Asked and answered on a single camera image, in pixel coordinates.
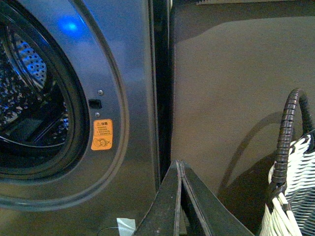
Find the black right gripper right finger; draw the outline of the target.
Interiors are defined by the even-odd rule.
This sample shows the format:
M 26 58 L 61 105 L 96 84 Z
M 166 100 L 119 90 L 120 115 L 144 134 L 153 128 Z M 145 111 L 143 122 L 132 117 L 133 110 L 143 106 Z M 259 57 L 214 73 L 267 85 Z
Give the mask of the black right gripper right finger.
M 194 172 L 180 161 L 181 205 L 189 236 L 252 236 L 246 228 Z

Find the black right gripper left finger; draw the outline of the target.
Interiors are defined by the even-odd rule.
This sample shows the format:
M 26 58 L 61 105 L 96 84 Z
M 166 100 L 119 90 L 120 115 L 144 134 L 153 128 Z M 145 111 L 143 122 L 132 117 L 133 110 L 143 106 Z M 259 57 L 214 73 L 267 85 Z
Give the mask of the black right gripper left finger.
M 171 163 L 156 197 L 135 236 L 178 236 L 180 234 L 182 176 L 180 162 Z

